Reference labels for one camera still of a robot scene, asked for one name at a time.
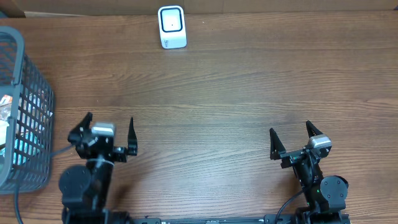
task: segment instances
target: blue item in basket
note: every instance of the blue item in basket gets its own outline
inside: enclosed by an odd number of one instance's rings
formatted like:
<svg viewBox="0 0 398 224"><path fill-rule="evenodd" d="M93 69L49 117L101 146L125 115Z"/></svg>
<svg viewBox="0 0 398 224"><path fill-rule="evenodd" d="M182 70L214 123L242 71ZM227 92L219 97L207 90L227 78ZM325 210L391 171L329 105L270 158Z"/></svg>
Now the blue item in basket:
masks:
<svg viewBox="0 0 398 224"><path fill-rule="evenodd" d="M34 142L35 144L37 144L37 137L34 134L27 134L26 135L26 139L30 140L31 142ZM26 154L29 154L31 156L35 156L36 154L38 154L40 152L39 149L37 149L36 147L33 147L31 145L28 144L24 144L24 142L22 140L15 140L15 148L17 150L20 150ZM4 157L4 154L6 153L6 148L1 149L0 150L0 156ZM16 165L21 165L23 163L26 162L26 157L22 157L22 156L18 156L15 152L14 152L14 160L13 160L13 164Z"/></svg>

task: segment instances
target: wooden tabletop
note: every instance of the wooden tabletop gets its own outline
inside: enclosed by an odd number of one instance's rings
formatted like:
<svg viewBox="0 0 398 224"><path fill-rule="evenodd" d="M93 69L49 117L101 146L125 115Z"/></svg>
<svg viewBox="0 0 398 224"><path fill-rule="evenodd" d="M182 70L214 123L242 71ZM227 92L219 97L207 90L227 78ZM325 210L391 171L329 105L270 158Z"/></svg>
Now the wooden tabletop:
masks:
<svg viewBox="0 0 398 224"><path fill-rule="evenodd" d="M116 164L107 207L133 217L250 217L276 213L299 191L269 159L269 128L288 150L305 121L329 135L320 167L349 182L352 223L398 219L398 12L187 15L188 45L164 50L156 16L0 19L55 90L54 150L88 112L117 124L137 157ZM61 223L60 174L20 197L25 223ZM0 223L16 223L12 196ZM304 206L303 197L286 212Z"/></svg>

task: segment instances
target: wall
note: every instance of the wall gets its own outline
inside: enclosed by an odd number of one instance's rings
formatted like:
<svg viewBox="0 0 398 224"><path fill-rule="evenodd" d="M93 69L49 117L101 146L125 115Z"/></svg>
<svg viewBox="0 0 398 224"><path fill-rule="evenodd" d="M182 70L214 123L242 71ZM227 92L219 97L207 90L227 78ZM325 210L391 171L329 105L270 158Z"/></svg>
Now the wall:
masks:
<svg viewBox="0 0 398 224"><path fill-rule="evenodd" d="M23 11L78 15L156 14L168 4L186 14L393 10L398 0L13 0Z"/></svg>

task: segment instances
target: white device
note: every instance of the white device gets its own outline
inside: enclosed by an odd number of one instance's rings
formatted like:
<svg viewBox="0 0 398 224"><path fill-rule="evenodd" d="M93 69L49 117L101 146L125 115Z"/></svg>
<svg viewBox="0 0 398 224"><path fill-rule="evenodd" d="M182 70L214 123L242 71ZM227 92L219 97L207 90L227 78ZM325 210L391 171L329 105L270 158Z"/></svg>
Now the white device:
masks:
<svg viewBox="0 0 398 224"><path fill-rule="evenodd" d="M157 11L160 41L165 49L187 45L184 10L180 6L163 6Z"/></svg>

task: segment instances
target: small white box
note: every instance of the small white box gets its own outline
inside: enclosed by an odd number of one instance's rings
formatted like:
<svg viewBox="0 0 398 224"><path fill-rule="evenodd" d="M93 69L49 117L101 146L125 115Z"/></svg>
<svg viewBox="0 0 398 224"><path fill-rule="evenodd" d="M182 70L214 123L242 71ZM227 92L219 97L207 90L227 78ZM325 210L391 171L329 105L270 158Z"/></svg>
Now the small white box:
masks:
<svg viewBox="0 0 398 224"><path fill-rule="evenodd" d="M184 11L180 6L163 6L157 12L160 41L165 49L187 46Z"/></svg>

